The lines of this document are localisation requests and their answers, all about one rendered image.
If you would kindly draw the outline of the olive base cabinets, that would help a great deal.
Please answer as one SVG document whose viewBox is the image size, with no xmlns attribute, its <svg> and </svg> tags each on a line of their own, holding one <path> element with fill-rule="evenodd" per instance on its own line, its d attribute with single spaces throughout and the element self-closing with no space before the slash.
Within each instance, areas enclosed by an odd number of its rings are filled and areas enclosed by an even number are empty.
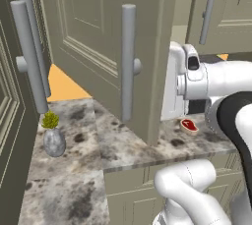
<svg viewBox="0 0 252 225">
<path fill-rule="evenodd" d="M 215 197 L 227 216 L 230 201 L 243 190 L 243 172 L 238 153 L 209 157 L 217 170 L 217 179 L 206 190 Z M 166 164 L 104 174 L 110 225 L 152 225 L 165 200 L 154 187 L 156 171 Z"/>
</svg>

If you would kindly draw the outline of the red raw meat steak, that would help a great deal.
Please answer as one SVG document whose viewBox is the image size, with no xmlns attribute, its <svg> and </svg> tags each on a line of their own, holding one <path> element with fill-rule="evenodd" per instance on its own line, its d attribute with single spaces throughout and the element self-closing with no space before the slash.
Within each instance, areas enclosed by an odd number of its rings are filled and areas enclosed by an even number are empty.
<svg viewBox="0 0 252 225">
<path fill-rule="evenodd" d="M 190 119 L 182 119 L 180 121 L 180 129 L 190 136 L 196 136 L 199 133 L 199 129 Z"/>
</svg>

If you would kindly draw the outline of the olive open cabinet door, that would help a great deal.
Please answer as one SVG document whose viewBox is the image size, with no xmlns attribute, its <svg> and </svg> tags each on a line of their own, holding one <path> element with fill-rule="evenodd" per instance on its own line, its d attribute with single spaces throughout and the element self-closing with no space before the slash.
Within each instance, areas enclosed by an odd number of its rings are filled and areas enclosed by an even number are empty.
<svg viewBox="0 0 252 225">
<path fill-rule="evenodd" d="M 124 123 L 155 145 L 175 0 L 41 0 L 54 64 L 121 121 L 124 4 L 136 6 L 135 57 L 142 64 Z"/>
</svg>

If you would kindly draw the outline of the green plant in grey vase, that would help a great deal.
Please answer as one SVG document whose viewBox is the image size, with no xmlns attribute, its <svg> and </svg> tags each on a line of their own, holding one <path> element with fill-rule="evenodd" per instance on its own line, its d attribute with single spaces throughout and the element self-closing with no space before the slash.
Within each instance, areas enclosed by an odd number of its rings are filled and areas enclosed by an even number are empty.
<svg viewBox="0 0 252 225">
<path fill-rule="evenodd" d="M 62 132 L 57 128 L 59 116 L 49 110 L 44 114 L 41 126 L 45 129 L 43 147 L 51 157 L 60 157 L 66 149 L 66 141 Z"/>
</svg>

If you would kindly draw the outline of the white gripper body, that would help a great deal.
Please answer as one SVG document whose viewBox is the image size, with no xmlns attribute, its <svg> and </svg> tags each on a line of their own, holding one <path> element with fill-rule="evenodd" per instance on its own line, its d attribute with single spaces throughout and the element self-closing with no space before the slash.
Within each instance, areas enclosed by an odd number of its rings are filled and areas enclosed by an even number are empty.
<svg viewBox="0 0 252 225">
<path fill-rule="evenodd" d="M 177 76 L 186 72 L 185 57 L 182 46 L 175 41 L 171 41 L 160 116 L 162 121 L 185 116 L 189 111 L 189 101 L 184 100 L 182 95 L 177 94 Z"/>
</svg>

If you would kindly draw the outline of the olive wall cabinet door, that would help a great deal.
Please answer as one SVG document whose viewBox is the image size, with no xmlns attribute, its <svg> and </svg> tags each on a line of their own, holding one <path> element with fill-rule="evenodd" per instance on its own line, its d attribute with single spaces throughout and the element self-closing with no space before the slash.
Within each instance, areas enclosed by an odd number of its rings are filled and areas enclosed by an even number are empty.
<svg viewBox="0 0 252 225">
<path fill-rule="evenodd" d="M 252 0 L 214 0 L 206 43 L 200 43 L 208 0 L 192 0 L 185 42 L 199 54 L 252 52 Z"/>
</svg>

